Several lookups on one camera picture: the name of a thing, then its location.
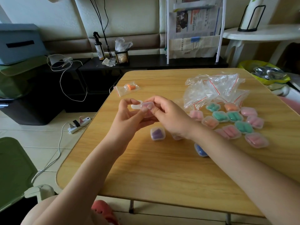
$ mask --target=blue storage box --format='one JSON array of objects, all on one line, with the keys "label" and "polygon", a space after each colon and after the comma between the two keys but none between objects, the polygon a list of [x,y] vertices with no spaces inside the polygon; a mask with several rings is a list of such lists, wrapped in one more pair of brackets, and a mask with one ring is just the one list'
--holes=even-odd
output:
[{"label": "blue storage box", "polygon": [[0,65],[47,55],[35,24],[0,24]]}]

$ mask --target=green chair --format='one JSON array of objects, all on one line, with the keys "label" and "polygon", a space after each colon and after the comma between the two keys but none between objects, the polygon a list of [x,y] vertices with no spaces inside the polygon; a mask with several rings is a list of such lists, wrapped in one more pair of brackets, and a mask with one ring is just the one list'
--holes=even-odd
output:
[{"label": "green chair", "polygon": [[0,138],[0,212],[23,197],[37,197],[40,202],[54,196],[49,185],[33,187],[36,167],[20,143],[11,137]]}]

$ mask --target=pile of plastic bags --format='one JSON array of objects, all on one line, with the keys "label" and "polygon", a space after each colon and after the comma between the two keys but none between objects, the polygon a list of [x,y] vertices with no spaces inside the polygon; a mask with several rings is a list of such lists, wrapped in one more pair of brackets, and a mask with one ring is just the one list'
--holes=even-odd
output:
[{"label": "pile of plastic bags", "polygon": [[213,101],[216,103],[235,103],[241,106],[248,96],[248,90],[238,89],[245,79],[238,74],[231,75],[198,75],[185,82],[189,87],[183,95],[185,109],[199,110],[202,106]]}]

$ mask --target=bin handle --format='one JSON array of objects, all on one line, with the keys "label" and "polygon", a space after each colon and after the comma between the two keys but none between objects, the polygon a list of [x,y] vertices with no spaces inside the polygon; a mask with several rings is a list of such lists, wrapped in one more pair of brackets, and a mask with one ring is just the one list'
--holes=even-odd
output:
[{"label": "bin handle", "polygon": [[0,109],[4,107],[8,107],[8,103],[0,102]]}]

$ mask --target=hand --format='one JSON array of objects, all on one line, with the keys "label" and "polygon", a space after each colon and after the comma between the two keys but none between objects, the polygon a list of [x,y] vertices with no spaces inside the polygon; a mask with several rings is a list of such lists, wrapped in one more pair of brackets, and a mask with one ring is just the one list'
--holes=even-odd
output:
[{"label": "hand", "polygon": [[119,103],[118,113],[104,138],[105,142],[108,141],[117,150],[120,149],[118,156],[123,154],[128,143],[139,129],[158,122],[154,116],[145,118],[149,112],[146,107],[141,110],[129,111],[127,106],[130,104],[138,105],[140,102],[135,99],[122,99]]},{"label": "hand", "polygon": [[148,109],[170,133],[190,138],[189,131],[195,125],[195,121],[184,110],[173,101],[162,96],[153,96],[146,100],[146,102],[150,101],[155,106],[148,106]]}]

